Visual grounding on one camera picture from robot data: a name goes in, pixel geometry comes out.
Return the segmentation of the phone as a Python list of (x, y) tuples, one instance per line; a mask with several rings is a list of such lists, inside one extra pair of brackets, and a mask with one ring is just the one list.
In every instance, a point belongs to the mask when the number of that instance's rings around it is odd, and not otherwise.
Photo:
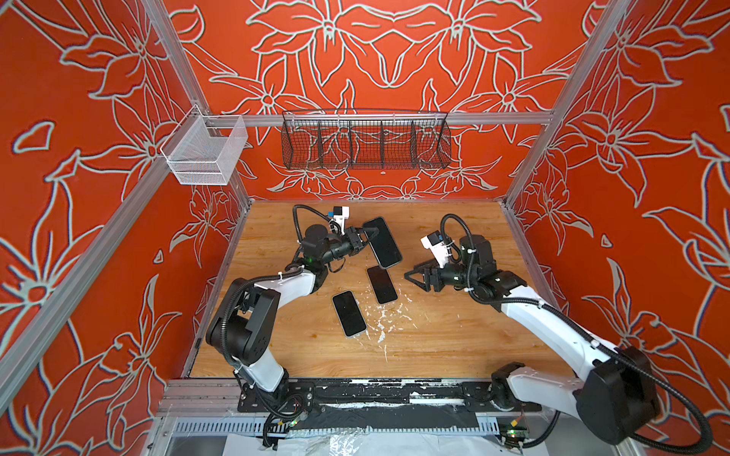
[(372, 250), (381, 268), (390, 269), (402, 262), (403, 256), (384, 218), (378, 217), (368, 220), (363, 224), (363, 227), (377, 227), (379, 229), (378, 236), (368, 240), (372, 243)]
[(367, 330), (367, 324), (352, 292), (336, 294), (332, 300), (346, 337), (358, 336)]
[(367, 270), (367, 275), (378, 304), (384, 305), (397, 300), (397, 291), (386, 269), (374, 266)]

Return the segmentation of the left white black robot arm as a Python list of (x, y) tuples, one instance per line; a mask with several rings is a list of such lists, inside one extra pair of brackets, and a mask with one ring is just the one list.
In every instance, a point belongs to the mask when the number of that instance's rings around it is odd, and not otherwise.
[(378, 225), (347, 226), (349, 210), (344, 206), (326, 215), (296, 204), (292, 215), (298, 243), (292, 261), (273, 275), (235, 279), (205, 333), (205, 342), (252, 387), (260, 404), (281, 418), (300, 412), (303, 401), (292, 406), (292, 412), (285, 411), (292, 400), (289, 376), (270, 350), (279, 308), (315, 294), (334, 273), (334, 261), (393, 240)]

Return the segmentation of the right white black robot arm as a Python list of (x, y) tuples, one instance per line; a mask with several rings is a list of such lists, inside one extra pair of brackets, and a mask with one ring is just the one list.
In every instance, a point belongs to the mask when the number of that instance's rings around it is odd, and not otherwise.
[[(421, 243), (433, 259), (414, 266), (405, 273), (405, 279), (426, 292), (452, 287), (467, 293), (474, 302), (494, 308), (529, 330), (573, 372), (570, 377), (557, 376), (513, 362), (492, 373), (488, 399), (498, 410), (509, 412), (523, 403), (533, 403), (553, 411), (540, 436), (530, 439), (502, 431), (502, 446), (519, 451), (540, 446), (566, 414), (612, 446), (631, 439), (679, 455), (697, 455), (712, 447), (708, 419), (689, 398), (654, 374), (646, 355), (589, 332), (539, 296), (522, 277), (500, 269), (492, 245), (471, 233), (465, 220), (455, 214), (445, 215), (439, 228)], [(661, 412), (659, 390), (690, 412), (700, 433), (695, 442), (665, 444), (640, 435), (640, 429)]]

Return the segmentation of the phone in pink case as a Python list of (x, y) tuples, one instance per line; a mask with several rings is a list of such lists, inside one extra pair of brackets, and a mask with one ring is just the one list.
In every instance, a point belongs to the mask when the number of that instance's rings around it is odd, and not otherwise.
[(397, 300), (397, 291), (386, 269), (374, 266), (367, 270), (367, 275), (378, 304), (384, 305)]

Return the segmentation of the phone in white case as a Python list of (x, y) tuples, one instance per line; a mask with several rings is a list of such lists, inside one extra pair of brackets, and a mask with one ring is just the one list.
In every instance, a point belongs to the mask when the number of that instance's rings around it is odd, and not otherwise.
[(367, 330), (367, 324), (352, 292), (336, 294), (332, 300), (346, 337), (358, 336)]

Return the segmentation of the small green circuit board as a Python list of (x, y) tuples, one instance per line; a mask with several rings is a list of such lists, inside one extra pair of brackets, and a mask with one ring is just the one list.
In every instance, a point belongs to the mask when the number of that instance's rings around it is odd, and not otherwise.
[(510, 450), (512, 448), (522, 448), (530, 434), (526, 427), (514, 426), (512, 423), (500, 424), (499, 431), (500, 443)]

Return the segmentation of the clear plastic bin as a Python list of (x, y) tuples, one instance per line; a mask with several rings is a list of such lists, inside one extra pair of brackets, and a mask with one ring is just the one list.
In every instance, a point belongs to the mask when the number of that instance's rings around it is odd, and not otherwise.
[(205, 116), (182, 122), (161, 147), (167, 165), (182, 185), (226, 185), (248, 142), (241, 117), (227, 136), (215, 136)]

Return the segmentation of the aluminium frame rails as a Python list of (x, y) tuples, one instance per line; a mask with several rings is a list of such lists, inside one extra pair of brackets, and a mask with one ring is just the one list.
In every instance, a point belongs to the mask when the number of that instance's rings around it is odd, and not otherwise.
[(725, 1), (5, 1), (1, 451), (131, 455), (241, 254), (502, 209), (555, 307), (729, 451)]

